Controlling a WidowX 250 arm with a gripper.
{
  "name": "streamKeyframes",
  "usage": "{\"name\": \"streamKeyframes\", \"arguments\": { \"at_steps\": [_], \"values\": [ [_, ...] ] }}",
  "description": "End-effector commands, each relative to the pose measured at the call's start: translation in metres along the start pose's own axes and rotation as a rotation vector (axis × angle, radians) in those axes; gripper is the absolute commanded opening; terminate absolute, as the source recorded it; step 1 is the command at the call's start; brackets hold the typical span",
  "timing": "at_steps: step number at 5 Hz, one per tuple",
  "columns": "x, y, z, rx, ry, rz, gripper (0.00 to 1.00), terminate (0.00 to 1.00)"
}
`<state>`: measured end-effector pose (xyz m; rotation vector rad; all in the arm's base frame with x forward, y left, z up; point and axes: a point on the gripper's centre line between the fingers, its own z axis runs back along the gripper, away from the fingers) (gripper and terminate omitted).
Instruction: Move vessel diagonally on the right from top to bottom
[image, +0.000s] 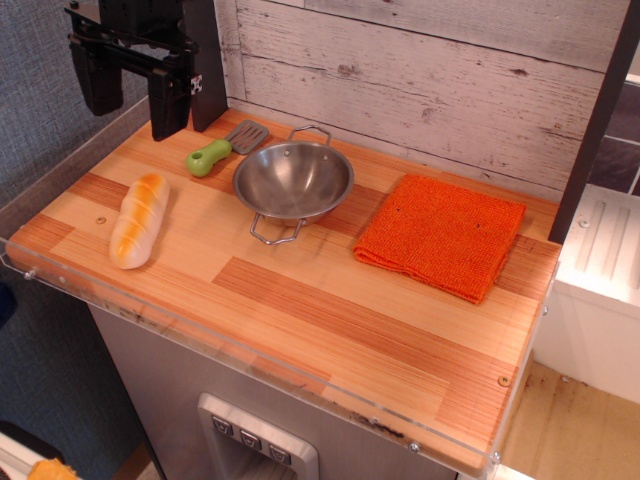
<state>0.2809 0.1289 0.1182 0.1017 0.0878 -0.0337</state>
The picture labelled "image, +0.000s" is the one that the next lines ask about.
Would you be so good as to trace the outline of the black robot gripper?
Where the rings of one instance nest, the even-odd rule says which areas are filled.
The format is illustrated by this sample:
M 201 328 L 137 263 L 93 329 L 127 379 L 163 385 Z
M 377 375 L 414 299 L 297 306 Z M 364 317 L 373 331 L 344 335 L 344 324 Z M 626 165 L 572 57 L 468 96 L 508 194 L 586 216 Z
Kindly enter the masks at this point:
M 70 1 L 70 50 L 83 98 L 95 116 L 122 107 L 122 70 L 147 77 L 152 138 L 186 127 L 197 44 L 185 33 L 181 1 Z

